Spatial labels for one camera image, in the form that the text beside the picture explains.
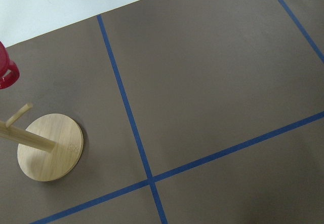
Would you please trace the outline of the red plastic cup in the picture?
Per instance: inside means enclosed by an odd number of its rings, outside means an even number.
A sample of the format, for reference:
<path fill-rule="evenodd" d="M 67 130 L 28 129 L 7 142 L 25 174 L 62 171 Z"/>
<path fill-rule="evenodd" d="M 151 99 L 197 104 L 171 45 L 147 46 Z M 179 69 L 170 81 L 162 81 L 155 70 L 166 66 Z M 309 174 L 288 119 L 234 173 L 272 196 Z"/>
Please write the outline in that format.
<path fill-rule="evenodd" d="M 20 77 L 20 72 L 1 43 L 1 90 L 12 86 Z"/>

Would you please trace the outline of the wooden mug tree stand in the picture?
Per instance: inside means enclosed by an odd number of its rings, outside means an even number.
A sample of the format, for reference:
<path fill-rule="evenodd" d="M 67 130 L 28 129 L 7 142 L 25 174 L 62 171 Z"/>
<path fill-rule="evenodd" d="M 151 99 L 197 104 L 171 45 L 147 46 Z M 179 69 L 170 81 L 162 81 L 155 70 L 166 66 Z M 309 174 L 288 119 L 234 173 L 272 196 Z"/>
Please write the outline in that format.
<path fill-rule="evenodd" d="M 82 130 L 63 114 L 39 117 L 26 129 L 14 126 L 32 107 L 32 103 L 27 103 L 1 121 L 1 137 L 18 144 L 18 164 L 27 177 L 40 182 L 58 180 L 76 166 L 82 155 Z"/>

